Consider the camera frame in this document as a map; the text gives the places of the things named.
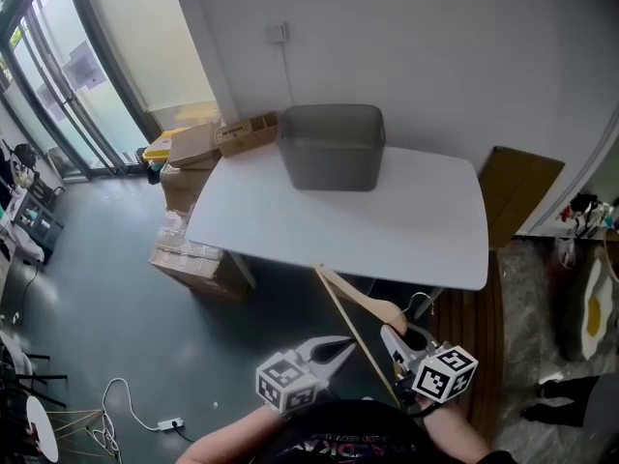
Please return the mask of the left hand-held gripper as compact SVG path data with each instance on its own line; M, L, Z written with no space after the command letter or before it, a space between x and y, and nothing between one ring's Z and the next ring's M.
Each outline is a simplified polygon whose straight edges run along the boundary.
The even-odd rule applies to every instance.
M277 352L255 371L255 391L277 413L292 413L312 405L318 394L347 363L356 349L349 336L311 338Z

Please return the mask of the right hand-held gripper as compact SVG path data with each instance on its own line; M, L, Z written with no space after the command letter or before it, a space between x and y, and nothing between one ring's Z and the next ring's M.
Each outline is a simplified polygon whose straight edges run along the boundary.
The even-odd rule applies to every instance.
M407 345L415 355L431 353L439 346L423 328L407 329L407 345L389 324L380 329L381 339L398 364L407 363ZM410 373L398 381L402 391L421 394L432 401L448 401L465 392L478 367L478 360L460 346L439 348L437 354L413 362Z

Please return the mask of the wooden clothes hanger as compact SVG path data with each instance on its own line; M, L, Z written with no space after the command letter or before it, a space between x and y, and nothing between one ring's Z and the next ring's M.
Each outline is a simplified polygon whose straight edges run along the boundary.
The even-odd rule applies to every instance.
M405 313L397 305L386 300L374 299L363 294L362 292L357 290L352 284L347 282L336 272L328 269L323 264L315 265L313 268L318 275L320 281L322 282L323 286L325 287L327 293L329 294L329 297L333 300L337 310L339 311L339 314L343 318L349 331L352 332L353 337L357 341L366 359L368 360L374 372L377 374L379 380L386 388L391 398L396 402L397 406L400 409L404 409L406 407L406 398L408 394L411 393L411 391L402 391L401 389L399 389L397 387L398 381L410 373L413 362L423 359L425 356L433 354L436 350L431 353L422 353L421 355L415 355L407 345L407 329L419 327L410 324L407 321ZM387 379L383 370L374 358L374 355L371 353L367 344L363 340L362 335L359 333L354 322L346 312L344 306L340 301L341 299L346 299L349 302L352 302L366 310L368 313L370 313L381 322L381 327L383 324L391 325L406 343L407 363L398 364L392 359L393 363L398 367L398 371L396 371L396 380L394 382L390 382Z

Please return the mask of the person's left forearm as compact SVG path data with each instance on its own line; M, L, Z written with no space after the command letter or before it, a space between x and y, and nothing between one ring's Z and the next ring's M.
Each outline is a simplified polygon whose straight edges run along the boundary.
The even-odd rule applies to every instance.
M283 425L283 416L263 405L195 441L175 464L237 464L253 456Z

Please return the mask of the person's right forearm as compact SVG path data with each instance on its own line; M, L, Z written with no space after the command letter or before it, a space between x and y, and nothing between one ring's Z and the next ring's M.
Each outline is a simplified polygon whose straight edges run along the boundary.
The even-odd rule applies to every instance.
M454 403L436 408L423 418L423 422L432 442L463 464L478 464L492 453L489 443Z

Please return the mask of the flat cardboard box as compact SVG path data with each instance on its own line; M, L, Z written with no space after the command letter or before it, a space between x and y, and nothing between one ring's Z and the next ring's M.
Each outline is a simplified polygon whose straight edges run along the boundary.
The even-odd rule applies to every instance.
M218 128L217 124L207 123L175 133L168 163L181 169L212 169L221 158L215 143Z

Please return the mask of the grey shelf cabinet with items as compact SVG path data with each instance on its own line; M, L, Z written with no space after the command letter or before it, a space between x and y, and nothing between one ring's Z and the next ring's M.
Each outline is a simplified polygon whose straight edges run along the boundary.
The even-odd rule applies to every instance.
M12 190L12 199L7 214L14 228L27 234L28 238L41 250L41 262L46 265L54 252L64 225L43 202L21 187L15 187Z

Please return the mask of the white table leg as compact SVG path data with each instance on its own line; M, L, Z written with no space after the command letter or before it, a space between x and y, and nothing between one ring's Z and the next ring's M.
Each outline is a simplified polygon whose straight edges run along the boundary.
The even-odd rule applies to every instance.
M237 253L231 250L229 250L227 253L230 256L230 258L233 260L233 262L236 264L237 268L239 269L239 271L241 272L245 280L248 282L249 286L252 289L255 289L256 288L255 278L249 266L247 265L246 261L244 260L243 256L240 253Z
M434 287L428 294L424 300L418 305L417 309L414 313L414 318L419 319L422 315L434 304L440 294L443 292L443 287Z

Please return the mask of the wooden slatted board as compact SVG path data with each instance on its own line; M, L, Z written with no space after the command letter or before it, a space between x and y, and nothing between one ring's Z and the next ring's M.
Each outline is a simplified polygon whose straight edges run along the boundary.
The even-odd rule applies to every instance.
M463 347L479 362L457 405L488 441L496 432L504 373L504 311L497 253L488 255L486 287L480 291L446 289L431 307L430 331Z

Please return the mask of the taped cardboard cartons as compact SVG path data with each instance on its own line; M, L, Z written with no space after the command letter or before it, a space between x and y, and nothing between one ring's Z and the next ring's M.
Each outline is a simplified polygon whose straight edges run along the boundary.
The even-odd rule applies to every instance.
M227 251L189 240L192 210L212 169L181 169L166 163L160 171L165 215L149 264L197 295L233 300L248 298L252 289Z

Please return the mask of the cardboard sheet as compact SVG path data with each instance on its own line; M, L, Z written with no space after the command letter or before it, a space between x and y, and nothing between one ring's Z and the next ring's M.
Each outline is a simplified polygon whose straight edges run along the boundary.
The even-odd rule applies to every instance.
M544 199L565 163L494 147L479 176L486 207L488 246L505 247Z

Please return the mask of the fried egg shaped rug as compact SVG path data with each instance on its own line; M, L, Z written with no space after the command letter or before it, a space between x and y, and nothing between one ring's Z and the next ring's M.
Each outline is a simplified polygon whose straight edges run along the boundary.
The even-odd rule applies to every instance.
M579 276L577 304L581 307L578 327L579 353L590 360L599 350L613 310L613 284L608 266L594 254Z

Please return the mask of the cardboard boxes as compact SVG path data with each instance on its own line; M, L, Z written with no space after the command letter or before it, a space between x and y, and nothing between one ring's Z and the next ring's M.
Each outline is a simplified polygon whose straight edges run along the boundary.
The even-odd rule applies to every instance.
M273 143L279 131L279 117L270 112L219 128L215 146L225 158Z

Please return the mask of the yellow plastic lid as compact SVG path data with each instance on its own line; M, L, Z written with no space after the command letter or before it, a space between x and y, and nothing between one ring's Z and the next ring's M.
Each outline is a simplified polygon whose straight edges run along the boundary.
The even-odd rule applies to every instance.
M168 160L174 131L164 131L142 153L142 159L152 162L166 162Z

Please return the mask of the glass sliding door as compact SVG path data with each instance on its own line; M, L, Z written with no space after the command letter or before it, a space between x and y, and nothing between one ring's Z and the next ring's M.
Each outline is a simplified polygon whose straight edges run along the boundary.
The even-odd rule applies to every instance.
M143 173L148 127L85 0L0 0L0 100L62 181Z

